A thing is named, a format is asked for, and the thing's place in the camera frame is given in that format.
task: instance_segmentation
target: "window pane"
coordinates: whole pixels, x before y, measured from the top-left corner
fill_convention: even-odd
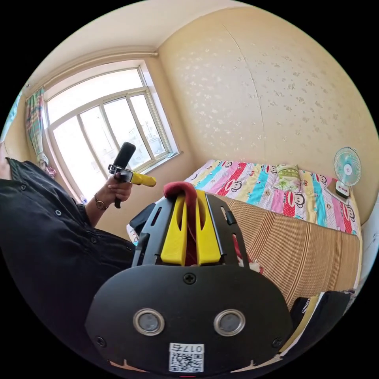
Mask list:
[[[104,104],[105,113],[118,144],[130,142],[136,147],[129,165],[132,169],[148,162],[151,158],[138,132],[133,115],[125,98]]]
[[[88,79],[47,102],[50,123],[90,101],[142,86],[137,69],[112,72]]]
[[[154,156],[156,157],[164,153],[165,148],[163,147],[157,127],[151,116],[145,95],[132,96],[130,100]]]
[[[105,171],[117,156],[118,150],[103,119],[100,108],[92,108],[80,115],[88,139]]]
[[[91,199],[106,179],[88,148],[77,118],[59,125],[54,130],[54,137],[76,185],[85,198]]]

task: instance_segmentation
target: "person's hand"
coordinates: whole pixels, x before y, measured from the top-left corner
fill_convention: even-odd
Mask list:
[[[97,192],[97,197],[106,207],[108,207],[114,203],[116,198],[120,201],[128,200],[131,193],[131,188],[132,184],[119,183],[112,175],[109,177],[101,190]]]

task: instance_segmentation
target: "person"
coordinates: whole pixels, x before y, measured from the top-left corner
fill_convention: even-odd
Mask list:
[[[8,270],[44,325],[98,366],[111,367],[86,333],[86,316],[98,289],[131,266],[135,247],[96,225],[116,198],[128,200],[131,187],[110,177],[77,204],[39,167],[7,157],[0,142],[0,248]]]

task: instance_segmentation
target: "screw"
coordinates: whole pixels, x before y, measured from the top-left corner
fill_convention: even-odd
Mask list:
[[[105,340],[101,337],[96,337],[96,343],[100,346],[100,347],[106,347],[107,346],[107,343],[105,342]]]
[[[273,340],[273,342],[272,342],[272,347],[273,347],[274,349],[277,349],[278,347],[281,346],[282,342],[283,342],[283,341],[282,341],[281,338],[275,338],[275,339]]]
[[[183,277],[185,284],[194,284],[196,282],[196,276],[194,274],[185,274]]]

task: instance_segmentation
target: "qr code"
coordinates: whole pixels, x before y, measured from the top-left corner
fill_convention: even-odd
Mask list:
[[[170,369],[175,372],[202,372],[203,354],[170,352]]]
[[[169,371],[196,373],[204,371],[204,345],[170,344]]]

